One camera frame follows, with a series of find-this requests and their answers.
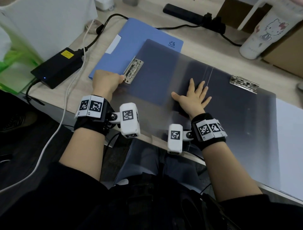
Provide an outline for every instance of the metal clip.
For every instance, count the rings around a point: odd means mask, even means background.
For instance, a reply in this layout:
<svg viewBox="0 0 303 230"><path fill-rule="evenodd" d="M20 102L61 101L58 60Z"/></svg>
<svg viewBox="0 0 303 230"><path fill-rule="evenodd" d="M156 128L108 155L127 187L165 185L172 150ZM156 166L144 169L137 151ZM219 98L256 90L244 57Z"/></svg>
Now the metal clip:
<svg viewBox="0 0 303 230"><path fill-rule="evenodd" d="M260 86L252 81L235 75L230 77L229 83L255 94L257 94L257 89Z"/></svg>
<svg viewBox="0 0 303 230"><path fill-rule="evenodd" d="M143 63L144 63L143 61L136 59L135 57L133 58L133 60L128 65L128 67L126 68L126 70L124 71L124 74L123 74L125 76L125 78L124 78L125 83L130 84L133 81L136 74L142 67Z"/></svg>

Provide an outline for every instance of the water bottle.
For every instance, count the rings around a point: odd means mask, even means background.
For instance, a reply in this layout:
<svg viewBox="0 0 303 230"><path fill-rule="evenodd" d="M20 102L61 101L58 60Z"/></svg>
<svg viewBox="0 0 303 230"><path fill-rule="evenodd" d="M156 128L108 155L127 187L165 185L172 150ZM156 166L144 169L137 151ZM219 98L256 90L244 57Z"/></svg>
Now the water bottle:
<svg viewBox="0 0 303 230"><path fill-rule="evenodd" d="M258 23L253 34L240 47L240 54L247 59L256 59L267 47L284 36L303 20L303 0L259 0L245 17L241 30L260 4L267 2L271 10Z"/></svg>

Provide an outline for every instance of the hand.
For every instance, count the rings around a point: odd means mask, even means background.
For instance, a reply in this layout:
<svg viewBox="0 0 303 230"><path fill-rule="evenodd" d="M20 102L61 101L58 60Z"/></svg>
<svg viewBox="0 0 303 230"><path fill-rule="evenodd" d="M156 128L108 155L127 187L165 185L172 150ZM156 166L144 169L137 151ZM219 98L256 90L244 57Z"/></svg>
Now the hand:
<svg viewBox="0 0 303 230"><path fill-rule="evenodd" d="M171 93L172 98L179 102L180 106L189 115L190 120L195 116L205 113L204 108L210 102L211 97L208 97L203 103L208 87L203 89L205 81L202 81L195 91L194 80L191 78L186 96L180 96L175 92Z"/></svg>
<svg viewBox="0 0 303 230"><path fill-rule="evenodd" d="M108 102L119 84L124 81L124 76L104 70L96 70L93 77L93 95L101 96Z"/></svg>

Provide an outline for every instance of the yellow label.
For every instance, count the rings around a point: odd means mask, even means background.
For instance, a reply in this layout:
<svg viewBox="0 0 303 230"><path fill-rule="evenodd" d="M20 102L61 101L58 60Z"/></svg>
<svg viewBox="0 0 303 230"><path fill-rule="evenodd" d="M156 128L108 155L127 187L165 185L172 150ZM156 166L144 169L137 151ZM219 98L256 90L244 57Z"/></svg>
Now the yellow label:
<svg viewBox="0 0 303 230"><path fill-rule="evenodd" d="M63 55L64 57L70 59L72 56L74 56L74 54L72 54L71 52L68 52L67 50L63 51L61 53L61 55Z"/></svg>

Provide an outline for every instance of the white cable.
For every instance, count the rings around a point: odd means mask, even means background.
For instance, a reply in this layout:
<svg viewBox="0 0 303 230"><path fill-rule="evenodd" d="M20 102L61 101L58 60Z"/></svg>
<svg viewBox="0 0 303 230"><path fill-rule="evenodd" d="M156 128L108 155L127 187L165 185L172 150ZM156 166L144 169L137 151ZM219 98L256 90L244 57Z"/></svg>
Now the white cable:
<svg viewBox="0 0 303 230"><path fill-rule="evenodd" d="M51 140L54 138L54 136L57 134L57 132L58 132L59 129L61 128L62 122L63 122L63 120L64 120L65 112L66 112L69 88L71 87L72 83L80 76L80 73L81 73L81 71L82 71L82 69L83 69L83 66L84 66L84 64L85 64L86 54L85 54L84 40L85 40L85 37L86 37L86 35L87 35L88 31L90 30L90 28L91 28L91 26L92 26L93 23L94 23L94 20L92 20L92 22L91 22L89 28L87 29L87 31L86 31L86 33L85 33L85 35L84 35L84 37L83 37L83 41L82 41L83 51L84 51L84 60L83 60L83 64L82 64L82 66L81 66L79 72L76 74L76 76L73 78L73 80L71 81L71 83L70 83L69 86L67 87L67 90L66 90L66 93L65 93L65 99L64 99L64 110L63 110L63 115L62 115L62 119L61 119L61 122L60 122L60 124L59 124L57 130L54 132L54 134L51 136L51 138L48 140L48 142L46 143L46 145L45 145L44 148L42 149L42 152L40 153L40 157L39 157L39 159L38 159L38 162L37 162L37 164L36 164L36 167L35 167L34 170L31 172L31 174L29 174L27 177L25 177L24 179L20 180L19 182L17 182L17 183L15 183L15 184L11 185L11 186L8 186L8 187L6 187L6 188L0 190L0 193L3 193L3 192L5 192L6 190L9 190L10 188L12 188L12 187L14 187L14 186L16 186L16 185L22 183L23 181L25 181L26 179L28 179L30 176L32 176L32 175L35 173L35 171L37 170L37 168L38 168L38 166L39 166L39 164L40 164L40 162L41 162L41 159L42 159L42 157L43 157L43 154L44 154L45 149L47 148L48 144L51 142Z"/></svg>

